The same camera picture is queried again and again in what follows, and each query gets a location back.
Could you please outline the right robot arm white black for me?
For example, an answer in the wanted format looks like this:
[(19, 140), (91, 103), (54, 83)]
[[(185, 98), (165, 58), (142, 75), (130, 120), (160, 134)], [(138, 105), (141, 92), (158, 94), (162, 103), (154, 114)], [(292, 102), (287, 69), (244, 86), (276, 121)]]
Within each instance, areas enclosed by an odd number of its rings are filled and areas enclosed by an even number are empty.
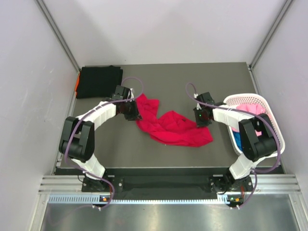
[(207, 127), (213, 121), (229, 129), (229, 135), (238, 154), (236, 161), (224, 174), (229, 190), (237, 190), (251, 171), (267, 158), (276, 157), (275, 169), (284, 151), (284, 142), (274, 115), (266, 100), (257, 94), (236, 94), (223, 102), (215, 102), (210, 93), (194, 94), (194, 109), (198, 127)]

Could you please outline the red t shirt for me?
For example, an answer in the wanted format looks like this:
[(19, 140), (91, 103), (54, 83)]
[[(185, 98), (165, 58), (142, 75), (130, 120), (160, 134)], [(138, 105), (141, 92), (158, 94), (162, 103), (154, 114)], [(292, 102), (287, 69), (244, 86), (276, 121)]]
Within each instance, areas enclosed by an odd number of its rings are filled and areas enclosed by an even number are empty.
[(136, 99), (141, 119), (136, 121), (139, 129), (150, 138), (165, 145), (202, 147), (213, 141), (207, 127), (198, 128), (197, 123), (178, 114), (168, 111), (157, 117), (158, 99), (149, 99), (144, 94)]

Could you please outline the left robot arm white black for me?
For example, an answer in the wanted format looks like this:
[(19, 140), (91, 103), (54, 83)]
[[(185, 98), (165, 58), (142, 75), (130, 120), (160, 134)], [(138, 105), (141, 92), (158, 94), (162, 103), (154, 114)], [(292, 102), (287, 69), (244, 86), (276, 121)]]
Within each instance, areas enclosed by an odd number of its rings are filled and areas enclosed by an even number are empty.
[(111, 97), (104, 98), (88, 112), (77, 117), (69, 116), (64, 121), (59, 152), (93, 179), (92, 185), (99, 191), (108, 188), (109, 179), (104, 176), (105, 167), (94, 154), (95, 130), (118, 114), (127, 121), (141, 119), (133, 89), (118, 85)]

